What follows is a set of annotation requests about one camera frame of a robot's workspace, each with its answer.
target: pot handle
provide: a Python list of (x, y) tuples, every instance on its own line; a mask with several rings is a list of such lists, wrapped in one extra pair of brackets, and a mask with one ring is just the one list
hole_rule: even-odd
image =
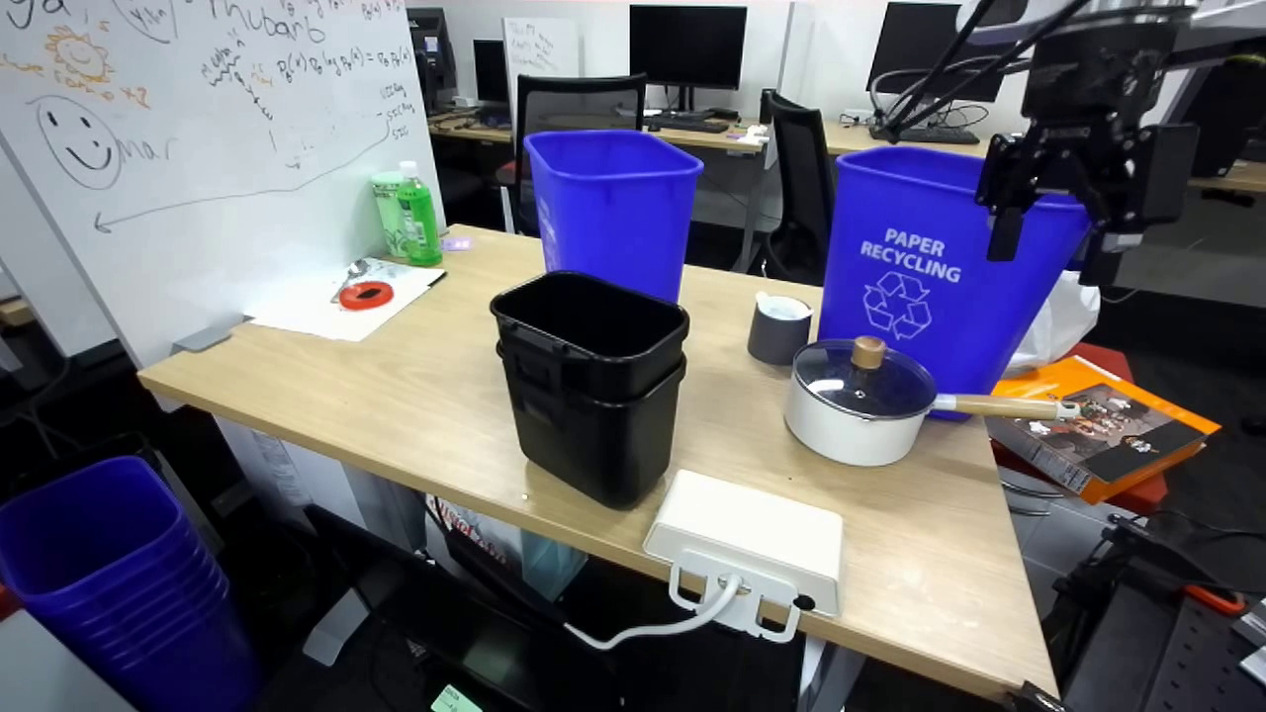
[(932, 410), (969, 410), (1002, 418), (1079, 418), (1079, 405), (1067, 401), (995, 401), (995, 396), (936, 396)]

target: red tape roll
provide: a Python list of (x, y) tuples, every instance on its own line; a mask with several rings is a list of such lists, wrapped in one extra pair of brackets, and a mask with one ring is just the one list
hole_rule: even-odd
[(357, 281), (341, 287), (341, 306), (351, 311), (378, 307), (397, 298), (389, 281)]

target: power strip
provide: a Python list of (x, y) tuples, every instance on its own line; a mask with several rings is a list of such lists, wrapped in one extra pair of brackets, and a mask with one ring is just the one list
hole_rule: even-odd
[[(833, 509), (676, 469), (642, 550), (672, 564), (670, 597), (679, 610), (699, 610), (741, 578), (734, 601), (715, 622), (762, 642), (791, 642), (803, 610), (840, 614), (844, 519)], [(699, 601), (679, 593), (679, 575), (707, 580)], [(782, 629), (761, 622), (762, 601), (788, 610)]]

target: blue recycling bin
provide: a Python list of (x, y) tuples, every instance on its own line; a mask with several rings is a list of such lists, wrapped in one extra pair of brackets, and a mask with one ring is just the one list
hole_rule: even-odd
[(144, 459), (0, 505), (0, 580), (136, 707), (250, 707), (261, 670), (228, 580)]
[(941, 390), (992, 390), (1042, 299), (1093, 229), (1044, 192), (1013, 261), (988, 261), (982, 157), (879, 148), (840, 157), (819, 340), (881, 338)]
[(703, 162), (635, 131), (543, 131), (525, 156), (544, 270), (676, 306)]

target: black plastic bin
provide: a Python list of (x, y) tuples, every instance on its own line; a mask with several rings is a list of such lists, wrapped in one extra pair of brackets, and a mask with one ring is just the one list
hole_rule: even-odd
[(686, 359), (642, 401), (613, 405), (506, 373), (518, 448), (560, 481), (629, 509), (670, 465), (679, 377)]
[(642, 401), (679, 363), (690, 311), (580, 272), (544, 272), (489, 299), (512, 373), (589, 401)]

